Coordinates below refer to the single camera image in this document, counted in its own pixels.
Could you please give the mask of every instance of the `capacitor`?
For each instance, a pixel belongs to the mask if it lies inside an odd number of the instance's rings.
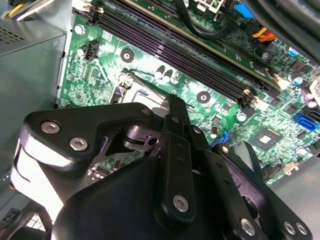
[[[314,100],[308,100],[304,97],[303,101],[304,101],[305,105],[307,105],[308,108],[310,108],[310,109],[314,109],[318,106],[317,102]]]
[[[295,56],[297,56],[297,55],[300,54],[300,53],[299,53],[297,50],[295,50],[293,47],[289,47],[288,54],[289,54],[291,57],[295,57]]]
[[[165,66],[160,66],[154,73],[155,79],[162,79],[164,72],[165,72],[166,67]]]
[[[299,146],[299,147],[296,148],[296,153],[304,155],[304,154],[307,153],[307,150],[303,146]]]
[[[217,136],[218,136],[218,128],[217,128],[216,126],[212,126],[212,127],[210,128],[210,137],[211,137],[212,139],[216,139]]]
[[[247,120],[247,115],[243,112],[240,112],[236,115],[236,119],[239,121],[239,122],[244,122]]]
[[[314,99],[314,96],[307,87],[300,88],[299,92],[308,101]]]
[[[292,73],[288,76],[288,80],[292,82],[295,86],[299,86],[304,81],[304,79],[301,77],[299,73]]]
[[[87,50],[87,46],[86,46],[86,45],[82,45],[82,46],[76,51],[76,54],[77,54],[79,57],[82,57],[82,56],[85,55],[86,50]]]
[[[174,71],[172,71],[172,70],[166,71],[166,72],[164,73],[164,75],[163,75],[162,80],[163,80],[165,83],[169,83],[173,73],[174,73]]]
[[[300,54],[297,50],[295,50],[293,47],[289,46],[289,45],[284,45],[283,47],[283,51],[286,53],[286,54],[289,54],[291,57],[295,57],[297,56],[298,54]]]

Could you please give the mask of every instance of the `sata port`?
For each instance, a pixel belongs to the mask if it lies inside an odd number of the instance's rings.
[[[317,123],[320,123],[320,112],[316,109],[311,109],[307,106],[305,106],[303,109],[303,114],[311,118],[312,120],[316,121]]]

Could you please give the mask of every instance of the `expansion slot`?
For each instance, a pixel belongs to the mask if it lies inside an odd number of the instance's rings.
[[[120,16],[118,13],[107,8],[104,9],[104,12],[99,17],[99,21],[96,21],[96,26],[105,29],[152,56],[157,56],[160,60],[182,73],[239,103],[243,108],[249,107],[251,97],[245,94],[245,90],[248,90],[248,86],[245,84],[186,54],[183,49],[179,49],[177,46],[168,44],[163,39],[147,33],[146,29]],[[75,13],[88,18],[88,15],[84,12],[75,11]]]
[[[254,77],[253,75],[247,73],[244,71],[244,67],[237,65],[234,65],[230,63],[228,60],[224,59],[223,57],[209,51],[207,48],[205,48],[203,45],[198,44],[198,42],[195,42],[193,40],[190,40],[189,38],[182,35],[180,32],[176,31],[175,29],[171,29],[167,25],[158,22],[156,19],[153,19],[149,15],[147,15],[143,10],[139,8],[135,8],[131,5],[128,5],[126,0],[108,0],[109,4],[112,2],[115,6],[118,8],[123,9],[124,11],[130,13],[132,16],[140,19],[141,21],[145,22],[146,24],[152,26],[153,28],[157,29],[157,31],[162,32],[163,34],[169,35],[172,39],[175,39],[184,45],[190,47],[191,49],[195,50],[198,53],[201,53],[203,56],[205,56],[207,59],[210,59],[210,61],[217,63],[219,66],[223,66],[226,69],[229,69],[233,71],[238,76],[241,76],[245,80],[249,81],[255,88],[264,91],[271,97],[276,98],[280,91],[275,89],[270,84],[260,80],[257,77]]]

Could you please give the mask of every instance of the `blue connector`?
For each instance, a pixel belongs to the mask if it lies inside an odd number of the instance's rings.
[[[215,139],[215,140],[213,140],[210,145],[211,145],[211,147],[214,147],[217,144],[225,144],[229,140],[229,138],[230,138],[229,133],[225,129],[224,133],[222,134],[222,136],[217,138],[217,139]]]
[[[293,121],[300,126],[310,130],[314,131],[318,128],[318,125],[309,117],[303,115],[302,113],[298,112],[296,115],[293,116]]]

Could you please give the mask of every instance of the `black chip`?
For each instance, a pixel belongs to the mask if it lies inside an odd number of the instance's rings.
[[[283,136],[279,133],[264,127],[249,140],[249,143],[261,150],[268,151],[282,138]]]
[[[287,106],[286,107],[286,111],[289,113],[289,114],[293,114],[297,109],[294,107],[294,106]]]
[[[307,133],[305,131],[300,132],[296,138],[303,140],[306,137]]]
[[[312,66],[305,65],[302,69],[301,72],[308,74],[312,70]]]
[[[215,116],[215,117],[212,119],[212,122],[213,122],[215,125],[219,125],[220,122],[221,122],[221,118]]]
[[[206,104],[210,101],[211,96],[207,91],[201,91],[196,95],[196,100],[201,104]]]
[[[304,67],[305,67],[305,64],[302,61],[297,60],[291,65],[290,69],[293,72],[300,72],[301,69],[303,69]]]
[[[122,51],[120,53],[120,57],[121,57],[122,61],[129,64],[135,59],[135,54],[131,49],[124,48],[124,49],[122,49]]]
[[[226,110],[227,112],[229,112],[229,110],[231,109],[231,107],[230,107],[229,105],[225,105],[225,106],[223,107],[223,109]]]
[[[280,100],[278,98],[274,98],[270,103],[273,106],[277,106],[280,103]]]

